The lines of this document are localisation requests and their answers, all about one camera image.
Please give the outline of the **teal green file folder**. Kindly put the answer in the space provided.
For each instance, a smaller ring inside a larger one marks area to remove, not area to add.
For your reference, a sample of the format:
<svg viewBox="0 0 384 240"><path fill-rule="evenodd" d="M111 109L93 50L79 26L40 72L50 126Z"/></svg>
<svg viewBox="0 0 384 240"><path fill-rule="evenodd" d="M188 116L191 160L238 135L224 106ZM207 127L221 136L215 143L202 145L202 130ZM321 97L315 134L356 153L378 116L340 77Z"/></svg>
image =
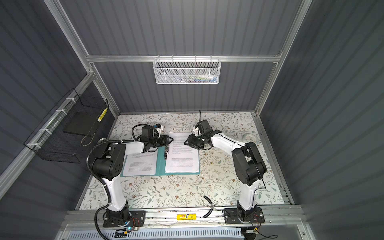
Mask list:
<svg viewBox="0 0 384 240"><path fill-rule="evenodd" d="M131 142L131 143L126 143L126 155L131 155L131 154L139 154L143 153L143 147L144 144L141 142ZM199 173L166 173L165 172L165 166L166 166L166 161L164 159L164 153L165 153L165 147L159 147L157 150L158 153L158 159L157 159L157 168L156 168L156 174L154 176L166 176L166 175L197 175Z"/></svg>

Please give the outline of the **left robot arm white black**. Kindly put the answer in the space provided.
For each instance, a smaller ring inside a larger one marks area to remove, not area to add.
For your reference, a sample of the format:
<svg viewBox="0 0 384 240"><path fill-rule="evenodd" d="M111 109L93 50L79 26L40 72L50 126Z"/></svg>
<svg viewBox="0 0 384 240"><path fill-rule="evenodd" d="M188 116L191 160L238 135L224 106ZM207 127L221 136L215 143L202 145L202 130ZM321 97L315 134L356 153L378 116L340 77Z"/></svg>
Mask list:
<svg viewBox="0 0 384 240"><path fill-rule="evenodd" d="M108 238L102 233L98 224L98 214L105 210L103 219L114 225L125 228L138 228L140 222L133 217L129 204L124 197L121 186L121 172L125 158L132 154L156 152L158 148L168 146L174 138L162 134L160 124L138 124L132 127L131 140L100 140L89 152L86 166L91 175L97 179L107 195L107 204L96 210L94 223L100 237Z"/></svg>

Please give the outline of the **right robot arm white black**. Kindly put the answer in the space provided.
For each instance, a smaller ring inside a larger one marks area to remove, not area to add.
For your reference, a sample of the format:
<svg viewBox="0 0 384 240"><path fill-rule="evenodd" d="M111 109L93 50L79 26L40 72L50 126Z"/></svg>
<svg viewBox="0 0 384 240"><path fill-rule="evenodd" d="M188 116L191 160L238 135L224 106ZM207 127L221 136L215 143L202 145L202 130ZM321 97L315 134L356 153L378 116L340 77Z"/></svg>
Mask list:
<svg viewBox="0 0 384 240"><path fill-rule="evenodd" d="M248 222L256 213L255 193L260 189L266 164L257 145L253 142L243 143L227 137L219 130L213 130L207 120L198 122L194 132L188 136L185 145L204 150L205 145L218 148L233 158L235 173L241 182L241 193L237 201L237 216L242 222Z"/></svg>

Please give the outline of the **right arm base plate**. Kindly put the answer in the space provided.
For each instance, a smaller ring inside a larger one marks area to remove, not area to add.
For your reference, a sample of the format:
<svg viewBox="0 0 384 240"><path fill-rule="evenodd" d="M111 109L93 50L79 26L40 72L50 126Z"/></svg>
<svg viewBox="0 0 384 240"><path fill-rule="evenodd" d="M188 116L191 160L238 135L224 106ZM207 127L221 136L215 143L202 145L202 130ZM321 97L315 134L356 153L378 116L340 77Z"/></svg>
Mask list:
<svg viewBox="0 0 384 240"><path fill-rule="evenodd" d="M222 210L222 213L225 223L228 225L265 223L263 210L260 207L252 208L248 211L243 211L239 208L226 208Z"/></svg>

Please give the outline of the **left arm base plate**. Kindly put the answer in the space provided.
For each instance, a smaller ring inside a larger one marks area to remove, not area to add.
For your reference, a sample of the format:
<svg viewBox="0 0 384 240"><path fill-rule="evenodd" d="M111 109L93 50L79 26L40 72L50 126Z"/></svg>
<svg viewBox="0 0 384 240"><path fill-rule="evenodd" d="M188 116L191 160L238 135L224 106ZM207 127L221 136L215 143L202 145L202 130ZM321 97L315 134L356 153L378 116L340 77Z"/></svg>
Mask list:
<svg viewBox="0 0 384 240"><path fill-rule="evenodd" d="M145 219L146 211L115 212L107 209L103 214L103 227L117 228L127 225L128 227L138 228L144 225Z"/></svg>

